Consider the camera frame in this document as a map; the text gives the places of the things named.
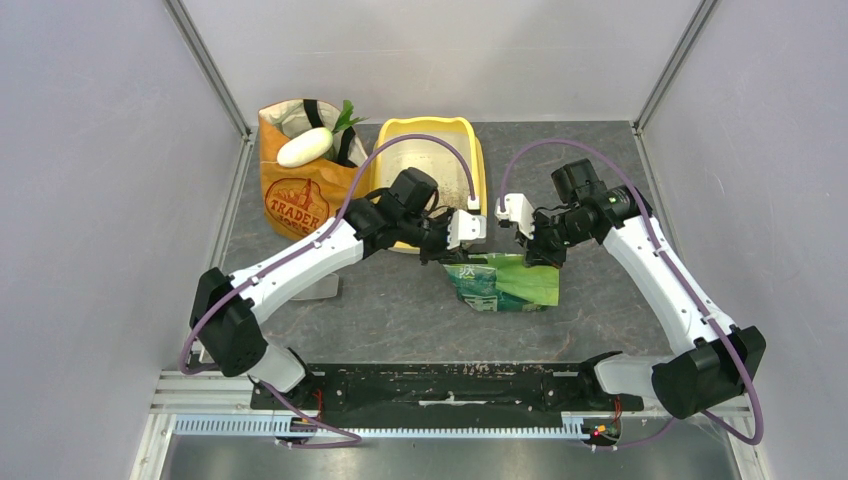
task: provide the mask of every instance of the gray floor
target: gray floor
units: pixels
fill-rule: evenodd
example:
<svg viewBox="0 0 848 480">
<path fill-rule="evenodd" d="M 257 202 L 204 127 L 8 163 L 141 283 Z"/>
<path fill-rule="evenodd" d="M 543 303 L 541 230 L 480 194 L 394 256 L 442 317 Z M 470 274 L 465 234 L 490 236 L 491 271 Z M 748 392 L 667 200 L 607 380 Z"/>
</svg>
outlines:
<svg viewBox="0 0 848 480">
<path fill-rule="evenodd" d="M 522 146 L 541 138 L 568 138 L 606 153 L 650 197 L 626 122 L 477 123 L 483 146 L 489 207 L 506 163 Z M 377 125 L 357 132 L 370 152 Z M 550 172 L 585 158 L 581 151 L 542 147 L 513 169 L 509 190 L 536 206 L 559 203 Z M 253 265 L 291 242 L 274 233 L 263 215 L 258 154 L 247 172 L 224 270 Z M 615 175 L 595 163 L 612 187 Z M 489 222 L 490 252 L 519 252 L 510 230 Z M 606 251 L 585 243 L 569 251 L 561 271 L 560 305 L 537 313 L 481 313 L 456 299 L 443 268 L 420 266 L 415 255 L 378 252 L 342 269 L 342 294 L 333 299 L 289 302 L 266 322 L 266 331 L 308 362 L 579 361 L 623 350 L 667 354 L 665 335 L 632 280 Z"/>
<path fill-rule="evenodd" d="M 627 420 L 622 432 L 646 436 Z M 288 451 L 270 438 L 177 437 L 163 479 L 533 480 L 738 479 L 727 436 L 712 426 L 676 425 L 656 443 L 592 453 L 564 440 L 373 440 L 352 449 Z"/>
</svg>

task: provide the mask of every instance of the green leaf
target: green leaf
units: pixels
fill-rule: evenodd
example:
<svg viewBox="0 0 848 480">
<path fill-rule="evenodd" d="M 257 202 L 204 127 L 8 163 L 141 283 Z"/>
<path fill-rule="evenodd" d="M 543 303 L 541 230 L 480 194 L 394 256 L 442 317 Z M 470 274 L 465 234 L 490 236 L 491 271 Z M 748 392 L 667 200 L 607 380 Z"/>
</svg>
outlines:
<svg viewBox="0 0 848 480">
<path fill-rule="evenodd" d="M 342 103 L 342 112 L 339 114 L 339 119 L 336 120 L 336 125 L 333 127 L 333 133 L 347 130 L 357 123 L 368 119 L 368 117 L 356 117 L 351 120 L 351 115 L 353 115 L 353 103 L 350 100 L 345 100 L 344 103 Z"/>
</svg>

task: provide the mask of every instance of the trader joe's logo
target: trader joe's logo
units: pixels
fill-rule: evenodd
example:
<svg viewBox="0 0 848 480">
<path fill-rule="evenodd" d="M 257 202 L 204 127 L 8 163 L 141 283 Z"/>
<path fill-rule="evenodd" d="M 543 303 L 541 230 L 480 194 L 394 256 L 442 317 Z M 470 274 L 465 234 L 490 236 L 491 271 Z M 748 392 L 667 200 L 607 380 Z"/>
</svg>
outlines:
<svg viewBox="0 0 848 480">
<path fill-rule="evenodd" d="M 265 194 L 265 210 L 286 230 L 302 237 L 327 221 L 330 205 L 312 180 L 284 178 L 271 184 Z"/>
</svg>

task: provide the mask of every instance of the gray stone surface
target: gray stone surface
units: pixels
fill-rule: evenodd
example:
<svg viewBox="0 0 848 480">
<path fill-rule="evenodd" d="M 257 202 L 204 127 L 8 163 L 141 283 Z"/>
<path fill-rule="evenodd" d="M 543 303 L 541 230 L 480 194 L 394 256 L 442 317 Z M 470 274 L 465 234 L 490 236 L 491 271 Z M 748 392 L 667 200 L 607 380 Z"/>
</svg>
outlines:
<svg viewBox="0 0 848 480">
<path fill-rule="evenodd" d="M 507 162 L 541 138 L 567 138 L 608 155 L 650 198 L 626 122 L 479 123 L 491 211 Z M 357 132 L 371 151 L 379 126 Z M 585 158 L 575 148 L 546 146 L 513 169 L 508 190 L 535 206 L 559 203 L 550 172 Z M 615 175 L 594 162 L 607 185 Z M 274 233 L 263 215 L 258 154 L 254 149 L 224 261 L 225 271 L 253 265 L 291 242 Z M 515 252 L 511 230 L 489 222 L 491 252 Z M 580 361 L 610 350 L 670 353 L 659 322 L 624 269 L 595 243 L 572 248 L 560 274 L 560 304 L 545 312 L 481 313 L 456 298 L 444 269 L 420 266 L 417 256 L 378 252 L 342 269 L 339 297 L 289 302 L 264 325 L 273 341 L 308 362 Z"/>
</svg>

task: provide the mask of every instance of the orange bag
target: orange bag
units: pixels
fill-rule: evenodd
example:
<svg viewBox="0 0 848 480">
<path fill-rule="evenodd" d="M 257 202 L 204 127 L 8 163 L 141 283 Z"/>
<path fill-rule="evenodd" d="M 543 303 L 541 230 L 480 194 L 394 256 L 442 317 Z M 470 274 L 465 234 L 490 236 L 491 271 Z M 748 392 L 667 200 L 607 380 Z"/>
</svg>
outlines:
<svg viewBox="0 0 848 480">
<path fill-rule="evenodd" d="M 275 232 L 299 240 L 314 232 L 341 207 L 359 165 L 368 155 L 353 128 L 333 136 L 335 161 L 324 157 L 295 168 L 277 163 L 277 152 L 292 138 L 315 127 L 332 129 L 341 112 L 316 100 L 288 100 L 259 110 L 259 176 L 265 218 Z M 353 198 L 371 191 L 365 174 Z"/>
</svg>

